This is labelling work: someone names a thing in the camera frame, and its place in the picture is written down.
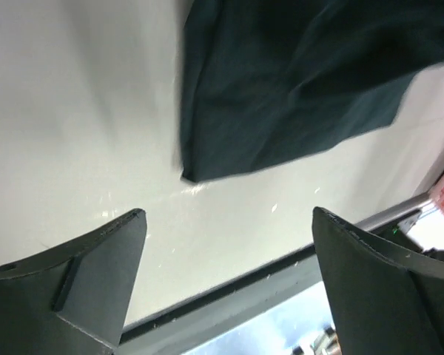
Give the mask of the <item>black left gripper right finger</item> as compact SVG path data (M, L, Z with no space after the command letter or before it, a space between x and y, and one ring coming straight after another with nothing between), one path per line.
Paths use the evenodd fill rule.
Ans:
M421 253L316 207L312 235L343 354L444 354L444 253Z

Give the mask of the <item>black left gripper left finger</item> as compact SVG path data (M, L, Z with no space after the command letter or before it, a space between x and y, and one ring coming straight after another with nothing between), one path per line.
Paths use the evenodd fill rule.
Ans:
M147 234L133 209L0 266L0 354L114 354Z

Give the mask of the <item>black t shirt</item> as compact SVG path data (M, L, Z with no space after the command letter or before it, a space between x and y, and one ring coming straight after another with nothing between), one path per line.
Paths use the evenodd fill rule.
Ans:
M389 126L444 63L444 1L194 1L180 154L193 183L257 172Z

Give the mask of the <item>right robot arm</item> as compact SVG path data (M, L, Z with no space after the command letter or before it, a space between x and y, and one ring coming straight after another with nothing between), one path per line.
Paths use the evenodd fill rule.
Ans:
M399 246L444 262L444 218L409 217L372 233Z

